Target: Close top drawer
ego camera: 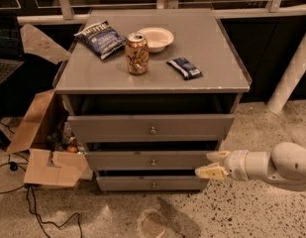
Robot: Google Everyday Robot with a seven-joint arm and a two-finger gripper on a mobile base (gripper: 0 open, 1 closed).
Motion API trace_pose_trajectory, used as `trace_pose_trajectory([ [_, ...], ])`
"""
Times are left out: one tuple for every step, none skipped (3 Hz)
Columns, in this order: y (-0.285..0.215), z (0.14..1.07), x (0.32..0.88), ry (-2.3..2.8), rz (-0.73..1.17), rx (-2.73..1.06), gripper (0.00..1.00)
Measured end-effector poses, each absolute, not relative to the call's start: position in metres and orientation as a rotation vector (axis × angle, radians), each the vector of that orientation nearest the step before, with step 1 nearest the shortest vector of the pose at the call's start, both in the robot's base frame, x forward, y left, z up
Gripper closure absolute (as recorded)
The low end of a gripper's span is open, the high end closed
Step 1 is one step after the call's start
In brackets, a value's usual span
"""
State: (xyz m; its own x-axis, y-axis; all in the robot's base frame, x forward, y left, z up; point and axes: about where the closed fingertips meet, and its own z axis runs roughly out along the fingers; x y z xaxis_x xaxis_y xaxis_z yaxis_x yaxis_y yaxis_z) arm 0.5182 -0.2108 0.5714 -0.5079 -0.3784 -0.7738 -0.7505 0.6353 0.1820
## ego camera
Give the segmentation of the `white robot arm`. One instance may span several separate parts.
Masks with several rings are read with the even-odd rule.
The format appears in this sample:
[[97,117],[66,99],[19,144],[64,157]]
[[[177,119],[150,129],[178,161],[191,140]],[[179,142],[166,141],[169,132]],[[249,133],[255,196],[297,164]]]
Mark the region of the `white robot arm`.
[[[267,102],[271,112],[282,110],[305,71],[306,33]],[[211,164],[195,170],[200,179],[257,179],[281,189],[306,191],[306,149],[295,143],[279,143],[270,152],[221,151],[206,157]]]

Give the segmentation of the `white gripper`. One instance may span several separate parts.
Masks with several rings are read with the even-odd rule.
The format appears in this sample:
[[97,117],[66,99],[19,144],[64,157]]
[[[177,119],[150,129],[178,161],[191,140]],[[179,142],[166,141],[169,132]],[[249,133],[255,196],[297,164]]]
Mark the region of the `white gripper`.
[[246,171],[246,156],[248,150],[214,151],[206,154],[207,159],[212,162],[195,170],[195,174],[201,179],[224,180],[227,175],[238,181],[248,181]]

